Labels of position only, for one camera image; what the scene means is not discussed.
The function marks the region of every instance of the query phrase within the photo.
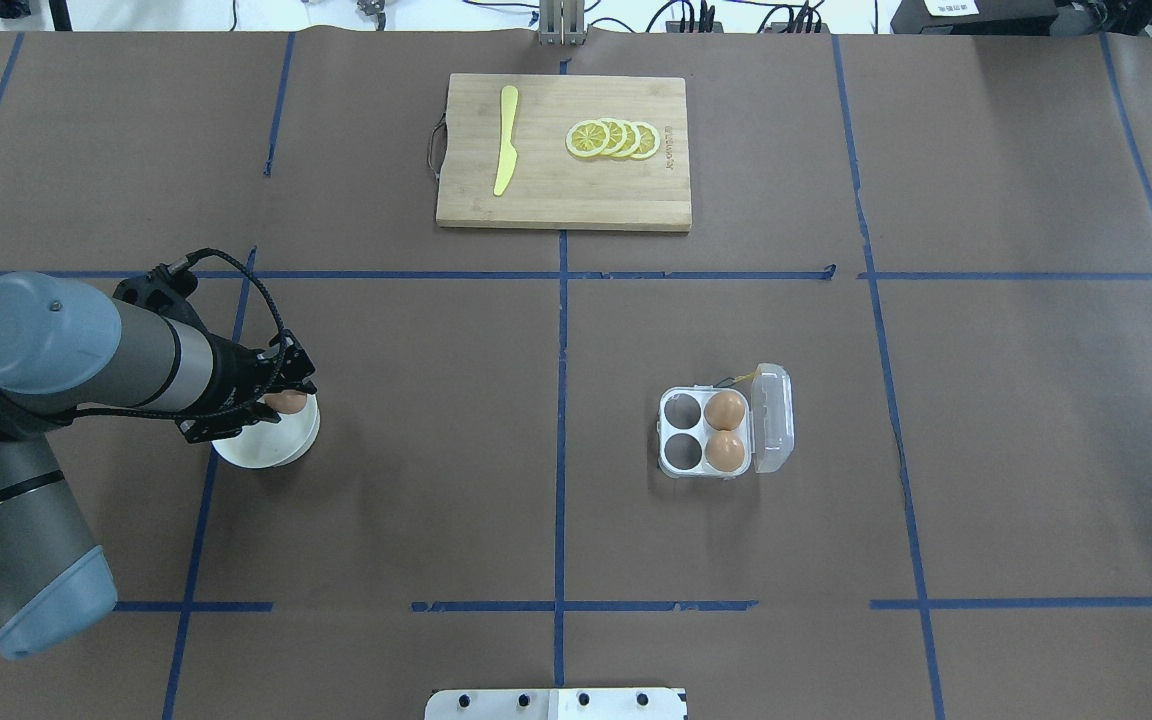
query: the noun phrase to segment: white bracket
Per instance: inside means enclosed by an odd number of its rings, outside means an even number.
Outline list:
[[[540,45],[585,45],[585,0],[539,0]]]
[[[513,689],[440,691],[425,720],[687,720],[677,688]]]

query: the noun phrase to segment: transparent lid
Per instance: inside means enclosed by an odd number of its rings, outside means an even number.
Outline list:
[[[794,402],[790,374],[785,367],[759,363],[750,388],[750,412],[753,414],[755,472],[774,473],[794,452]]]

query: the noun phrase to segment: egg tray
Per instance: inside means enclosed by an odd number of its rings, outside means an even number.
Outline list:
[[[732,432],[745,446],[745,458],[741,461],[738,468],[732,470],[729,473],[725,473],[722,470],[711,465],[707,457],[705,457],[705,445],[718,432],[717,429],[713,429],[708,424],[708,420],[705,420],[705,404],[710,397],[721,392],[727,392],[727,388],[708,386],[672,387],[660,396],[659,414],[657,415],[657,435],[660,438],[658,462],[662,473],[668,475],[670,478],[735,478],[737,475],[749,470],[750,461],[755,456],[753,446],[750,442],[753,438],[750,438],[749,400],[736,391],[733,392],[736,392],[742,404],[745,406],[745,416]],[[695,402],[694,409],[687,403],[684,397],[690,397]],[[680,424],[687,425],[687,427],[679,427]],[[691,441],[695,441],[696,445],[692,445],[687,438],[691,438]],[[694,465],[689,468],[682,467],[689,464],[692,460],[695,460]]]

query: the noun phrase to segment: white metal plate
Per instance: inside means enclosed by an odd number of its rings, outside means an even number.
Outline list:
[[[685,698],[676,688],[439,691],[425,720],[685,720]]]

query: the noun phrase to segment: robotic arm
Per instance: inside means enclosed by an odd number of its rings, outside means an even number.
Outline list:
[[[260,291],[278,325],[268,348],[210,333],[189,305],[197,288],[189,268],[204,258],[236,266]],[[118,600],[44,433],[83,416],[123,415],[174,420],[188,442],[235,437],[279,420],[262,403],[266,393],[316,393],[313,373],[264,285],[217,250],[128,278],[114,300],[70,279],[0,276],[0,653],[46,650]]]

